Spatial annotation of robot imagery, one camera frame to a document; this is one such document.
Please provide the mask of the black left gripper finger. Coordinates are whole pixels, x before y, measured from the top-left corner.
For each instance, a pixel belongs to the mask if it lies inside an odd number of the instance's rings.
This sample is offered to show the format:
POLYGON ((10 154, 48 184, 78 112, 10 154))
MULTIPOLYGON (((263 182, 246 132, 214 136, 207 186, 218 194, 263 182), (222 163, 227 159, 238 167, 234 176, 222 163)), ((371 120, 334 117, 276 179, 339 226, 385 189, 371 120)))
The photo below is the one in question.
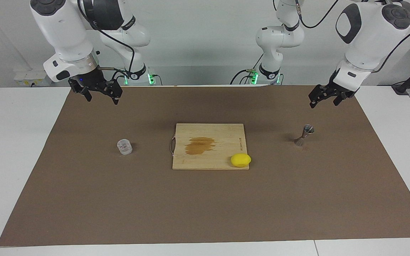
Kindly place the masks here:
POLYGON ((348 98, 354 97, 355 92, 340 92, 337 94, 335 100, 333 100, 333 103, 335 106, 340 105, 340 103, 348 98))
POLYGON ((311 109, 314 109, 319 102, 326 100, 329 97, 333 97, 332 87, 320 84, 315 86, 314 89, 309 93, 309 105, 311 109))

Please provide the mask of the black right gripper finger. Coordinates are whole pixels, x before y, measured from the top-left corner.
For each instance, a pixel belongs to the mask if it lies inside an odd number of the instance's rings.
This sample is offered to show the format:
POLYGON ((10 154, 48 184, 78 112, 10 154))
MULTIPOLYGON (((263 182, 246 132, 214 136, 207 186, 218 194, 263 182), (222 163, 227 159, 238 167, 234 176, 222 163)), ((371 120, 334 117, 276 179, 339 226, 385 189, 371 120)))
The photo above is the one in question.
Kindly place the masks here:
POLYGON ((118 105, 123 90, 117 80, 105 82, 105 95, 109 96, 115 105, 118 105))
POLYGON ((71 87, 72 88, 72 91, 75 93, 75 94, 80 94, 80 95, 82 95, 83 97, 85 97, 85 99, 88 101, 88 102, 91 102, 91 100, 92 100, 92 95, 90 94, 90 92, 89 92, 89 90, 87 89, 87 88, 76 88, 76 87, 71 87))

